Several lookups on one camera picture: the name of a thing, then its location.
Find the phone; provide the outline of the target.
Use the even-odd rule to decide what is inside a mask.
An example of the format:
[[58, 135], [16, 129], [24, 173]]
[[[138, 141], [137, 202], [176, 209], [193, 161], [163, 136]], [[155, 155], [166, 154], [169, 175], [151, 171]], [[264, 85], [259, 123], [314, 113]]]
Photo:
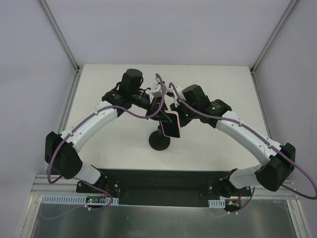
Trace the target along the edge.
[[161, 129], [163, 132], [163, 135], [166, 137], [174, 137], [174, 138], [180, 138], [180, 120], [179, 120], [179, 114], [176, 111], [165, 111], [168, 120], [167, 121], [161, 121]]

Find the black phone stand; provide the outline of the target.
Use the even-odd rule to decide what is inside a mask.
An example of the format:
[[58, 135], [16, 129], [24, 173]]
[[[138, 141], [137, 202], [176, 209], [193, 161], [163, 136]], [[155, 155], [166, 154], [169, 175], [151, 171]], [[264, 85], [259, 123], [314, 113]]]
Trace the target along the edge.
[[163, 134], [162, 127], [159, 125], [157, 130], [149, 136], [149, 145], [156, 151], [166, 150], [170, 146], [171, 139]]

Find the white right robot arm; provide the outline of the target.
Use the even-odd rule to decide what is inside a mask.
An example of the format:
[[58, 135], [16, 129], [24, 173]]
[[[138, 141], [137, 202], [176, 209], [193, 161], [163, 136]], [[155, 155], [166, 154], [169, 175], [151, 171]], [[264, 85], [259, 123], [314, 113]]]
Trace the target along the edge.
[[233, 138], [259, 162], [256, 166], [232, 169], [212, 185], [214, 193], [230, 197], [247, 186], [260, 185], [273, 192], [283, 186], [295, 169], [296, 149], [292, 144], [281, 144], [252, 129], [224, 101], [210, 101], [197, 84], [182, 92], [173, 84], [169, 87], [169, 94], [174, 96], [170, 107], [178, 113], [181, 126], [198, 119]]

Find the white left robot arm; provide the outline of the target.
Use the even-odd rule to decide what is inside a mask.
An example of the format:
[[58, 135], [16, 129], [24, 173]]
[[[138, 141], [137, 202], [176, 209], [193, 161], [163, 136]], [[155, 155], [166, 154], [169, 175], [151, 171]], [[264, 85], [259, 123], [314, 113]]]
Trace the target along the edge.
[[50, 132], [46, 136], [45, 161], [50, 184], [57, 181], [51, 178], [51, 172], [55, 170], [60, 178], [85, 181], [92, 192], [101, 192], [105, 186], [101, 172], [82, 162], [78, 155], [97, 132], [123, 113], [140, 119], [172, 122], [165, 111], [167, 88], [161, 76], [156, 74], [156, 83], [149, 93], [141, 89], [143, 81], [141, 71], [128, 69], [122, 80], [102, 96], [101, 101], [81, 121], [59, 134]]

